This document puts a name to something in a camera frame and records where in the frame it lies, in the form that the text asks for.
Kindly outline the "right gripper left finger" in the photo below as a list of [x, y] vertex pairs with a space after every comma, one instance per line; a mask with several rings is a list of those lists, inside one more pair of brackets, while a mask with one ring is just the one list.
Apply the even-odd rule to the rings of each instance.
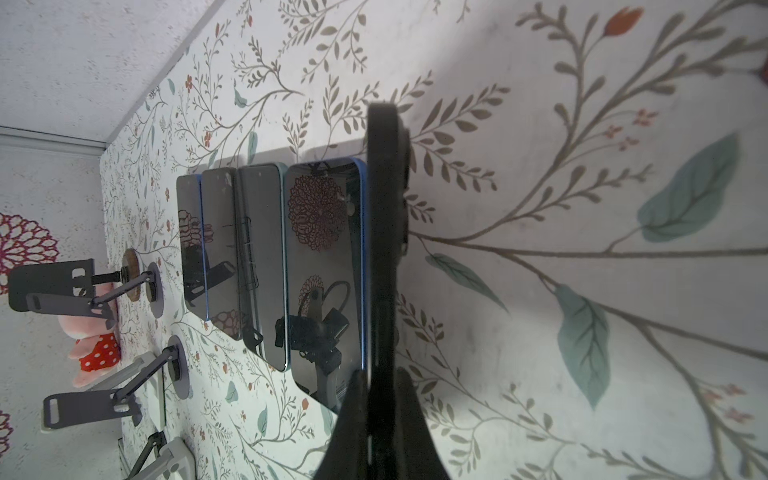
[[365, 372], [352, 377], [315, 480], [367, 478], [368, 383]]

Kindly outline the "blue-edged black phone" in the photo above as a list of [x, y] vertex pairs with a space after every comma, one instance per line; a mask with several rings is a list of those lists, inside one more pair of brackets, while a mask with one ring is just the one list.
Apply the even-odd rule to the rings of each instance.
[[275, 343], [297, 386], [333, 412], [365, 364], [364, 173], [344, 157], [292, 165], [284, 179], [287, 316]]

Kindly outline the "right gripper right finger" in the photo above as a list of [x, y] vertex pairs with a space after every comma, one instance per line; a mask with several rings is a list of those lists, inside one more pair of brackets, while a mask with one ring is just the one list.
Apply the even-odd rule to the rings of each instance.
[[394, 374], [394, 393], [394, 478], [448, 480], [412, 379], [404, 368], [398, 368]]

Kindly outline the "teal-edged black phone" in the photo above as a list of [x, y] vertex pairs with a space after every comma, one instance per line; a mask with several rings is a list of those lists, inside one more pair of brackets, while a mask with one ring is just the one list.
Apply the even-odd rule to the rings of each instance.
[[286, 279], [282, 163], [237, 170], [240, 299], [246, 348], [283, 372], [286, 350]]

